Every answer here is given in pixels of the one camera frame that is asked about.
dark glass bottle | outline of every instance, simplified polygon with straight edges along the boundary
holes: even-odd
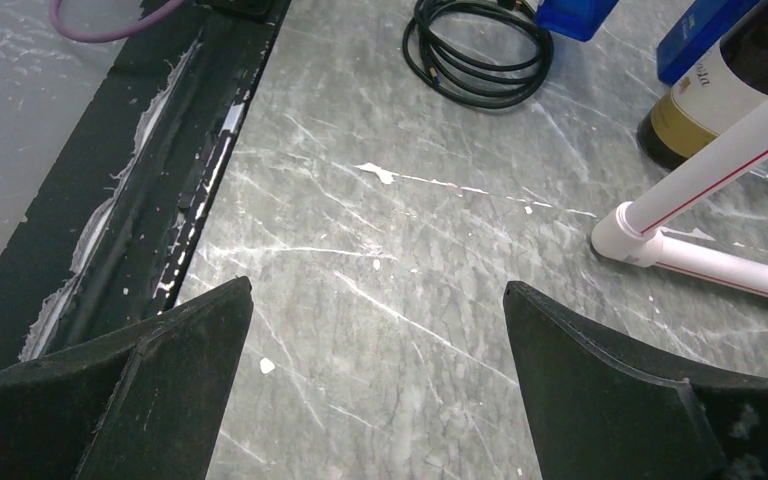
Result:
[[[640,122],[638,142],[674,169],[768,98],[768,0],[714,44]]]

gray floor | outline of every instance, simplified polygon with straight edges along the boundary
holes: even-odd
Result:
[[[123,45],[60,37],[48,1],[0,0],[0,255]],[[141,12],[133,0],[64,3],[67,23],[87,31]]]
[[[768,301],[587,240],[663,176],[634,130],[664,91],[650,52],[689,3],[620,2],[592,42],[556,37],[544,88],[490,115],[409,73],[407,0],[294,0],[183,289],[254,284],[208,477],[539,478],[501,307],[512,279],[768,376]],[[518,45],[452,24],[482,52]],[[742,179],[670,227],[768,262],[768,184]]]

black cable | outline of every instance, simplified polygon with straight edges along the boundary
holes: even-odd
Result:
[[[552,36],[548,30],[540,28],[534,23],[534,10],[530,6],[519,0],[515,4],[513,1],[506,3],[519,9],[526,18],[514,15],[496,4],[485,1],[418,0],[414,6],[413,19],[408,22],[402,37],[402,54],[405,56],[408,66],[426,85],[461,105],[487,109],[508,108],[534,95],[534,92],[540,88],[543,80],[546,79],[549,66],[552,64],[554,54]],[[475,60],[457,51],[455,47],[431,31],[431,24],[435,20],[453,13],[477,15],[514,27],[534,42],[537,51],[534,57],[515,65],[497,65]],[[419,40],[421,67],[408,52],[408,41],[414,31],[417,32]],[[535,65],[534,72],[530,74],[522,72],[522,75],[516,78],[491,74],[518,72]],[[470,77],[499,85],[500,88],[490,90],[470,85],[458,78],[450,68]],[[445,87],[441,82],[441,75],[458,89],[470,95]]]

white pvc pipe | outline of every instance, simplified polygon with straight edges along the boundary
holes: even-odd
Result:
[[[655,265],[768,298],[768,265],[664,237]]]
[[[628,206],[626,222],[649,236],[768,158],[768,100]]]

blue box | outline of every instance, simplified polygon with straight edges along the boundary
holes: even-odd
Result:
[[[761,0],[696,0],[658,44],[658,78],[672,85]]]
[[[618,1],[543,0],[534,22],[546,30],[586,42],[593,38]]]

